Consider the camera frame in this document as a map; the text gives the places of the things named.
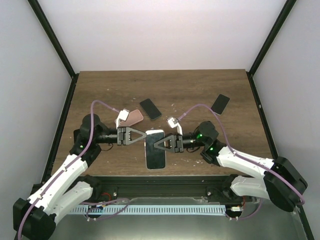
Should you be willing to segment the pink phone case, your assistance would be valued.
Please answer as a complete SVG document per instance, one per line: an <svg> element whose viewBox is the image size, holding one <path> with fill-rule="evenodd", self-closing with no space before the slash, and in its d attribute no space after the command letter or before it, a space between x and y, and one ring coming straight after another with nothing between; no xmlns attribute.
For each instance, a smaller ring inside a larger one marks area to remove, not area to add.
<svg viewBox="0 0 320 240"><path fill-rule="evenodd" d="M131 111L128 115L126 121L120 120L120 127L131 127L135 124L138 124L144 120L144 117L139 109Z"/></svg>

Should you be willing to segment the teal-edged black phone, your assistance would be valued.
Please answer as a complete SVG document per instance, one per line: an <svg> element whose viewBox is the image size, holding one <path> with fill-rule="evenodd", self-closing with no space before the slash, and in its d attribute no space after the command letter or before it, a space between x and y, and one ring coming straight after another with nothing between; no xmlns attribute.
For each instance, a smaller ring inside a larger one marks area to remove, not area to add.
<svg viewBox="0 0 320 240"><path fill-rule="evenodd" d="M150 98L141 101L139 105L152 121L162 116L162 113L159 111L159 109L156 107L156 105L152 102Z"/></svg>

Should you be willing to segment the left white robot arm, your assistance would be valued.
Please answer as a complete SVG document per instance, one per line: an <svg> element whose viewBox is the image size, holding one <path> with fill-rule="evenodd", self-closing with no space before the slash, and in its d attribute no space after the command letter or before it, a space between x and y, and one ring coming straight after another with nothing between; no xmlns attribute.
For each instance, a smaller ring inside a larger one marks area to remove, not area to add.
<svg viewBox="0 0 320 240"><path fill-rule="evenodd" d="M59 169L27 199L13 205L13 228L17 238L48 240L70 210L86 200L97 202L102 189L96 179L84 173L101 153L101 144L127 146L146 138L146 133L128 126L109 128L90 113L77 129L73 147Z"/></svg>

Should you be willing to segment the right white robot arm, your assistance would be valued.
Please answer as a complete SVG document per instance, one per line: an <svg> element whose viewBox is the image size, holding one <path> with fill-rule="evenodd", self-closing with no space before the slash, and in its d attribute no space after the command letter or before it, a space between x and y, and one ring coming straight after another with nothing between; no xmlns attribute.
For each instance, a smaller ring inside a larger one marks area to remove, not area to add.
<svg viewBox="0 0 320 240"><path fill-rule="evenodd" d="M222 188L225 200L232 202L239 196L263 198L286 212L292 212L302 204L308 184L287 158L263 158L232 149L219 141L219 133L211 121L202 122L194 132L186 134L182 133L179 123L172 126L179 129L178 133L157 140L153 143L154 148L182 153L186 149L202 147L200 155L208 164L246 174L233 176Z"/></svg>

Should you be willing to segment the silver-edged black phone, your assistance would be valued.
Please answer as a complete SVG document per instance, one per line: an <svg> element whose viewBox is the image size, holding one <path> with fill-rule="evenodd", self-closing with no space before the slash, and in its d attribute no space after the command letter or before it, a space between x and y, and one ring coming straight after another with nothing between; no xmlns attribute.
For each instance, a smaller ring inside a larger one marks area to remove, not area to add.
<svg viewBox="0 0 320 240"><path fill-rule="evenodd" d="M217 115L222 115L229 101L230 98L228 96L219 94L210 109Z"/></svg>

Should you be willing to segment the black aluminium frame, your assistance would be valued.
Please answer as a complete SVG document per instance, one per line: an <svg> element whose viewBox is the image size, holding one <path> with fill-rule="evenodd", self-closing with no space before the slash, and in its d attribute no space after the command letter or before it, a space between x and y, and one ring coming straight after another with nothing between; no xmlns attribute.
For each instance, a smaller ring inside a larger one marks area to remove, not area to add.
<svg viewBox="0 0 320 240"><path fill-rule="evenodd" d="M29 5L33 9L34 13L36 14L39 22L41 23L43 29L45 30L58 56L60 57L62 63L64 64L64 67L66 68L67 72L71 76L70 88L67 94L67 98L66 98L63 110L62 110L62 114L59 120L54 141L51 147L49 158L47 160L47 165L42 178L42 183L39 183L33 186L32 193L31 193L32 195L54 174L51 172L50 168L53 165L54 157L57 154L58 146L62 136L62 128L65 125L65 122L67 119L67 113L69 111L72 97L74 95L76 83L78 81L78 74L75 73L75 71L73 70L39 2L36 0L31 0L29 2ZM263 127L267 135L267 141L272 150L271 151L272 159L276 159L279 156L275 150L274 142L266 122L263 123ZM230 146L230 143L228 141L224 141L222 143L226 143L231 149L234 149ZM85 179L86 176L89 176L89 175L85 175L83 172L76 179L76 181L77 182L82 181ZM235 176L245 177L246 174L242 173L242 175L231 174L223 177L212 177L211 178L212 183L207 187L206 193L208 196L208 200L210 202L213 202L217 200L217 197L214 195L214 191L217 191L222 198L225 198L225 202L222 203L222 205L224 205L226 208L224 216L230 220L238 221L242 219L243 208L241 206L237 206L237 203L244 205L246 198L255 198L257 200L262 200L265 198L232 195L232 192L230 191L228 186L232 177L235 177ZM100 206L107 207L109 205L125 205L126 207L128 207L130 205L130 202L137 198L160 198L160 199L173 198L173 197L195 198L197 195L196 188L199 187L199 184L196 183L193 177L183 177L183 176L174 176L174 177L170 177L170 176L94 177L94 176L91 176L91 177L96 179L100 193L94 194L90 199L79 204L79 205L89 206L89 211L97 209ZM296 207L300 207L305 203L303 195L301 199L302 199L302 204L299 204ZM108 219L117 215L119 215L118 212L112 215L90 215L86 213L84 216L88 221L98 221L98 220Z"/></svg>

